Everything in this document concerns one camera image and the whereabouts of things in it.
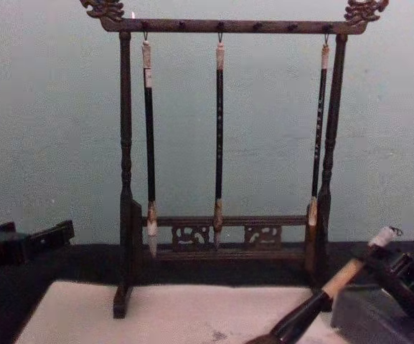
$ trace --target hanging brush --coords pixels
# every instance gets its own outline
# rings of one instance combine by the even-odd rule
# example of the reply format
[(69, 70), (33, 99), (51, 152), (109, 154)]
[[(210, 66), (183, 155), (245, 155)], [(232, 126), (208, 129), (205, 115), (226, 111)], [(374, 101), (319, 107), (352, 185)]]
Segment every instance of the hanging brush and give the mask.
[(143, 41), (144, 108), (146, 113), (146, 149), (148, 157), (148, 244), (152, 257), (157, 253), (156, 176), (154, 172), (154, 119), (152, 109), (151, 45), (148, 33)]
[(309, 231), (311, 240), (315, 240), (316, 233), (316, 218), (317, 218), (317, 201), (316, 194), (319, 184), (319, 168), (320, 168), (320, 153), (321, 153), (321, 134), (323, 129), (323, 114), (324, 114), (324, 98), (326, 93), (326, 71), (328, 69), (329, 61), (329, 35), (325, 34), (323, 49), (321, 50), (321, 76), (320, 76), (320, 91), (318, 109), (316, 113), (316, 134), (315, 134), (315, 149), (314, 149), (314, 172), (312, 176), (312, 197), (309, 207)]
[(220, 247), (222, 231), (222, 75), (224, 71), (224, 44), (222, 32), (218, 34), (219, 42), (216, 49), (216, 188), (215, 188), (215, 212), (213, 216), (213, 231), (215, 232), (215, 248)]

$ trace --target carved dragon head finial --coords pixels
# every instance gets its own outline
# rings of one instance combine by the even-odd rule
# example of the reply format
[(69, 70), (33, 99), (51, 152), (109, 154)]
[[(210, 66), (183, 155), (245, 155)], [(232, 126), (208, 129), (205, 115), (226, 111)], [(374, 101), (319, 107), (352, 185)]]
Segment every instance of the carved dragon head finial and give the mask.
[(347, 13), (344, 15), (344, 18), (350, 26), (375, 22), (380, 18), (375, 12), (383, 12), (388, 2), (389, 0), (349, 0), (349, 6), (345, 8)]
[(120, 22), (123, 16), (123, 4), (120, 0), (80, 0), (81, 4), (88, 8), (92, 6), (87, 14), (92, 18), (109, 18), (112, 21)]

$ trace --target white felt mat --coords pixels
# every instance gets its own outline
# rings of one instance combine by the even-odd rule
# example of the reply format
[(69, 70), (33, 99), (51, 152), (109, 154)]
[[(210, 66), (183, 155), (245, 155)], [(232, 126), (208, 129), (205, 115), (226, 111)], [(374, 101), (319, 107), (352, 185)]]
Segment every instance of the white felt mat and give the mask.
[[(298, 287), (136, 287), (127, 317), (114, 320), (116, 287), (55, 282), (18, 344), (242, 344), (267, 333), (310, 292)], [(317, 317), (301, 344), (347, 343)]]

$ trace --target large calligraphy brush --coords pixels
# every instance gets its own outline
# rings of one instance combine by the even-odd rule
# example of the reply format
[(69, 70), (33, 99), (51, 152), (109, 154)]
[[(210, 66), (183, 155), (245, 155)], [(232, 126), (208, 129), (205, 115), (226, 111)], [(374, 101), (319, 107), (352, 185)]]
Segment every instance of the large calligraphy brush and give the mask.
[[(375, 246), (384, 247), (401, 231), (392, 227), (384, 227), (369, 242), (371, 250)], [(332, 300), (342, 288), (363, 268), (364, 263), (351, 259), (334, 277), (332, 277), (317, 293), (307, 299), (287, 316), (278, 322), (269, 334), (257, 337), (246, 344), (293, 344), (302, 337), (310, 327), (325, 304)]]

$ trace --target turned wooden column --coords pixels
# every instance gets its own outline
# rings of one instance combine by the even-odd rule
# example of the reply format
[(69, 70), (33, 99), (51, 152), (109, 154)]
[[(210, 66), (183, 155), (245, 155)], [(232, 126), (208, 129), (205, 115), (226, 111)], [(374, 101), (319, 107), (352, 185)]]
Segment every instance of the turned wooden column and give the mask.
[(120, 32), (121, 42), (121, 207), (120, 207), (120, 251), (121, 283), (114, 297), (114, 317), (125, 317), (127, 299), (131, 293), (130, 266), (132, 240), (132, 190), (131, 190), (131, 146), (132, 146), (132, 112), (131, 112), (131, 77), (130, 77), (130, 39), (128, 32)]

